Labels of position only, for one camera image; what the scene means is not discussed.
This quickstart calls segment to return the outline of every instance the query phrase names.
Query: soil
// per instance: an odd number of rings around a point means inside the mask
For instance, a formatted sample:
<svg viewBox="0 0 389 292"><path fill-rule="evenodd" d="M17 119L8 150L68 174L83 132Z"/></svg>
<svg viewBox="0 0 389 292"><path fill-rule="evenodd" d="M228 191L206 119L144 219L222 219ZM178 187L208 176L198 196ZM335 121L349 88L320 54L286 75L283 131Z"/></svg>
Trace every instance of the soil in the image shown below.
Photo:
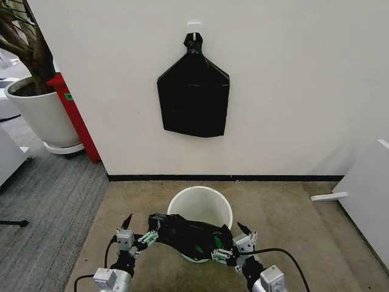
<svg viewBox="0 0 389 292"><path fill-rule="evenodd" d="M12 92L14 96L38 96L39 94L36 93L35 85L34 83L26 84L25 86L15 90Z"/></svg>

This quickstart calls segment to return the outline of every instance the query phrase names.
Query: green label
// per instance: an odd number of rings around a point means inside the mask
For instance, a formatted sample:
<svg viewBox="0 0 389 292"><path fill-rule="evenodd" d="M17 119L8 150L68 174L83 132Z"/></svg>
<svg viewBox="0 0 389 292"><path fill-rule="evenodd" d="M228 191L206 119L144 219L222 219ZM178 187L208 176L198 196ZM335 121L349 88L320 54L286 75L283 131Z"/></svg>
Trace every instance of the green label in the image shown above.
<svg viewBox="0 0 389 292"><path fill-rule="evenodd" d="M68 101L68 102L72 102L73 101L73 97L70 93L65 93L65 99Z"/></svg>

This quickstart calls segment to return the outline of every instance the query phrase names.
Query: potted plant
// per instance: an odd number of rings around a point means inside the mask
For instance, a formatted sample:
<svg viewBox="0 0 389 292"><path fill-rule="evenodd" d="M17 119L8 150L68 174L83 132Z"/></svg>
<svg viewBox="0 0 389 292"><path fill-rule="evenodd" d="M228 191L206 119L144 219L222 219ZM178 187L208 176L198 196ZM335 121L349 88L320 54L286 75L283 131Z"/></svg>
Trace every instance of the potted plant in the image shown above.
<svg viewBox="0 0 389 292"><path fill-rule="evenodd" d="M18 56L31 73L4 92L46 148L62 153L55 149L80 144L57 93L46 84L55 76L53 56L26 0L0 0L0 48Z"/></svg>

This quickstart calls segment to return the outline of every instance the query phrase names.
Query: black cord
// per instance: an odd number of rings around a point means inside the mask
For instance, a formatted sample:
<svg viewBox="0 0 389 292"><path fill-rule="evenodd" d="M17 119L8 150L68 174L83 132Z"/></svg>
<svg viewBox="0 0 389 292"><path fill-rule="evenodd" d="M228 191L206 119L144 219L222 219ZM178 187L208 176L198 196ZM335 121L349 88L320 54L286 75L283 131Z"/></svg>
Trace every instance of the black cord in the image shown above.
<svg viewBox="0 0 389 292"><path fill-rule="evenodd" d="M74 292L77 292L77 282L81 279L84 279L84 278L93 278L94 274L90 274L90 275L84 275L84 276L80 276L78 277L75 281L74 281Z"/></svg>
<svg viewBox="0 0 389 292"><path fill-rule="evenodd" d="M108 246L105 250L105 255L104 255L104 268L107 268L107 264L108 264L108 252L109 252L109 248L111 247L111 245L116 242L116 235L113 236L113 238L111 238L111 240L109 241L108 243Z"/></svg>
<svg viewBox="0 0 389 292"><path fill-rule="evenodd" d="M263 254L265 252L270 252L270 251L280 251L280 252L283 252L284 254L286 254L288 257L290 257L292 259L292 261L296 265L298 271L300 272L300 276L303 279L306 291L310 292L310 289L309 289L308 283L307 283L307 281L305 279L303 270L300 268L300 265L297 263L296 259L290 253L288 253L285 249L282 249L282 248L266 248L266 249L259 249L257 251L251 251L251 252L241 252L240 254L242 256L249 256L249 255L252 255L252 254Z"/></svg>

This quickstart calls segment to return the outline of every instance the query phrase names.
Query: red box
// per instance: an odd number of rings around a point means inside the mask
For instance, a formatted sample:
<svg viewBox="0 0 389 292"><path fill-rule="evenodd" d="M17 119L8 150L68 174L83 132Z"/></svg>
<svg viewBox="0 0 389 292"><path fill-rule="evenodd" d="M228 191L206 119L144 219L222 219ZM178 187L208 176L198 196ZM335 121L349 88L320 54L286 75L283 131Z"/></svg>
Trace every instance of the red box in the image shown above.
<svg viewBox="0 0 389 292"><path fill-rule="evenodd" d="M78 111L75 102L71 94L69 93L69 90L66 86L65 81L63 80L61 73L57 73L53 79L49 80L46 83L47 85L53 86L55 88L63 104L63 107L67 112L67 115L72 121L72 124L78 134L78 137L84 145L86 154L88 154L89 159L92 161L92 163L98 163L98 161L101 160L100 155L97 152L96 146L93 143L91 135L89 134L88 129L86 128L86 125L83 121L83 118L81 117L80 112Z"/></svg>

